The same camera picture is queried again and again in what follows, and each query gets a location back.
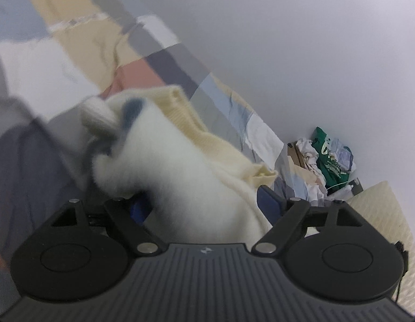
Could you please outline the cream blue striped fluffy sweater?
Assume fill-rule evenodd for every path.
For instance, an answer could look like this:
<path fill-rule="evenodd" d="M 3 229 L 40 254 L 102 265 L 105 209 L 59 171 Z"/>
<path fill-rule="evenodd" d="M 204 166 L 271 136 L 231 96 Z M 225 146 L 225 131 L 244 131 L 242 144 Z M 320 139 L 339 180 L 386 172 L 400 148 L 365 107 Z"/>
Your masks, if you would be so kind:
<path fill-rule="evenodd" d="M 90 97 L 80 110 L 96 186 L 112 198 L 144 192 L 144 224 L 163 241 L 252 246 L 282 216 L 277 171 L 212 134 L 181 87 Z"/>

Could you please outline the pile of clothes green shirt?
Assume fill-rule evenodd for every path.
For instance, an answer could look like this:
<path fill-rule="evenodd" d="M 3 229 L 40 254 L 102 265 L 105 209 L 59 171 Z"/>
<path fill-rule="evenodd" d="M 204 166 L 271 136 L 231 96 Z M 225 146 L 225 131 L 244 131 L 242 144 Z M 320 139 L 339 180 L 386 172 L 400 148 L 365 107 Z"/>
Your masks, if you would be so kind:
<path fill-rule="evenodd" d="M 354 154 L 340 139 L 317 127 L 310 138 L 287 144 L 295 195 L 313 204 L 349 200 L 363 191 Z"/>

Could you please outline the cream quilted pillow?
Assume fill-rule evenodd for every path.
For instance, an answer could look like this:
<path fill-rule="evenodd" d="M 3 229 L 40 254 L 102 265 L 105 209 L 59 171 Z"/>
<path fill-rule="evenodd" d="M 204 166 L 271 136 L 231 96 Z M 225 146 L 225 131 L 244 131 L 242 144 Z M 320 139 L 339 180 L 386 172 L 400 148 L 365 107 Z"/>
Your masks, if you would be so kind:
<path fill-rule="evenodd" d="M 348 200 L 383 237 L 400 241 L 409 253 L 408 271 L 402 279 L 398 303 L 415 313 L 415 241 L 402 208 L 387 181 L 362 191 Z"/>

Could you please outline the patchwork pastel bed quilt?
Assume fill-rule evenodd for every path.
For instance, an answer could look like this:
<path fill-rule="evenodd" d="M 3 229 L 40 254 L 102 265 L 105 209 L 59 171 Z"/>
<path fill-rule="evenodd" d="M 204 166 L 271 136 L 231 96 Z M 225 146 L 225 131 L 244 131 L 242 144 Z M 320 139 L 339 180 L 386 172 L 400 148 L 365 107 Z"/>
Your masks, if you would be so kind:
<path fill-rule="evenodd" d="M 139 0 L 0 0 L 0 313 L 18 298 L 16 248 L 69 199 L 104 200 L 90 180 L 79 104 L 91 95 L 178 85 L 162 98 L 209 152 L 230 143 L 277 172 L 283 198 L 317 202 L 322 183 Z"/>

